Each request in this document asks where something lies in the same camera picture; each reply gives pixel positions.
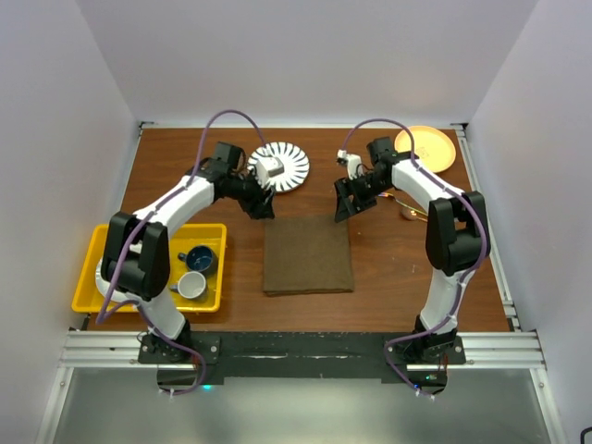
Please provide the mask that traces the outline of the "brown cloth napkin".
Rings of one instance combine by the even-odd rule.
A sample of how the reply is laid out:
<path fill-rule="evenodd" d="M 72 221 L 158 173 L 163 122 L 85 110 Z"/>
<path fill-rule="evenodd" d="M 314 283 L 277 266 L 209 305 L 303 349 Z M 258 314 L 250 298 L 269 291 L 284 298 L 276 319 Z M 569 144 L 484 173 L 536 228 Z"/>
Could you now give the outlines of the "brown cloth napkin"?
<path fill-rule="evenodd" d="M 263 292 L 268 296 L 354 290 L 348 224 L 332 215 L 265 223 Z"/>

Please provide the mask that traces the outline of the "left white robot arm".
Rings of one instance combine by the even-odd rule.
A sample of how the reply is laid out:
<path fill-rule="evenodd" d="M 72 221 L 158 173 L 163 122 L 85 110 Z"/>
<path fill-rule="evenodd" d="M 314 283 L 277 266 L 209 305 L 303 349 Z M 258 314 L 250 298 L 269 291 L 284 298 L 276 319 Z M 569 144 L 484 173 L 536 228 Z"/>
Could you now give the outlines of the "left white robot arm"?
<path fill-rule="evenodd" d="M 171 363 L 196 361 L 191 327 L 173 302 L 169 243 L 172 236 L 198 212 L 229 198 L 252 219 L 273 218 L 273 178 L 284 171 L 270 154 L 242 171 L 244 151 L 220 142 L 213 155 L 198 157 L 171 191 L 133 214 L 118 212 L 108 224 L 102 260 L 97 266 L 106 286 L 97 315 L 103 322 L 119 308 L 132 305 L 148 326 L 155 347 Z"/>

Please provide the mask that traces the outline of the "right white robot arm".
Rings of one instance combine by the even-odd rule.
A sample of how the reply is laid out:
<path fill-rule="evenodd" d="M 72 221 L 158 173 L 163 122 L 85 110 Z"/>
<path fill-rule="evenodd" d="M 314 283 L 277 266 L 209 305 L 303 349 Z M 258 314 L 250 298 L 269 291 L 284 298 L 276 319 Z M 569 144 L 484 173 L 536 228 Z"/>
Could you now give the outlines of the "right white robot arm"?
<path fill-rule="evenodd" d="M 372 168 L 342 148 L 337 163 L 347 170 L 334 183 L 337 223 L 376 206 L 378 194 L 393 188 L 406 192 L 427 212 L 425 252 L 433 267 L 424 308 L 413 333 L 399 340 L 400 350 L 431 364 L 453 346 L 458 312 L 467 284 L 489 255 L 484 196 L 464 192 L 428 171 L 416 154 L 399 153 L 388 137 L 367 145 Z"/>

